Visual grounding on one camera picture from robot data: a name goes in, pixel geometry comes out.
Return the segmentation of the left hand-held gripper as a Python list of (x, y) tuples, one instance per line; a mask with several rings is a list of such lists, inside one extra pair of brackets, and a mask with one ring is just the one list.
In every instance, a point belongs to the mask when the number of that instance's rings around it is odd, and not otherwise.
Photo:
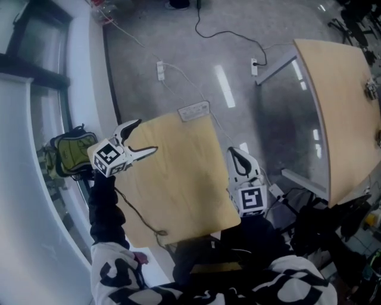
[(89, 154), (93, 169), (108, 178), (126, 171), (132, 163), (153, 155), (158, 147), (134, 150), (130, 146), (126, 149), (123, 146), (125, 140), (141, 123), (141, 119), (136, 119), (120, 124), (109, 139), (96, 144), (95, 149)]

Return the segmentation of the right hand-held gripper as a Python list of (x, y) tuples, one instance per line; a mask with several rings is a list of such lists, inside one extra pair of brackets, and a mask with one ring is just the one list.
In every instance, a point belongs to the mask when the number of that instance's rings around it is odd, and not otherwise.
[(229, 196), (239, 217), (258, 216), (267, 209), (267, 186), (258, 161), (239, 148), (227, 149), (227, 168), (231, 178), (245, 176), (246, 182), (229, 183)]

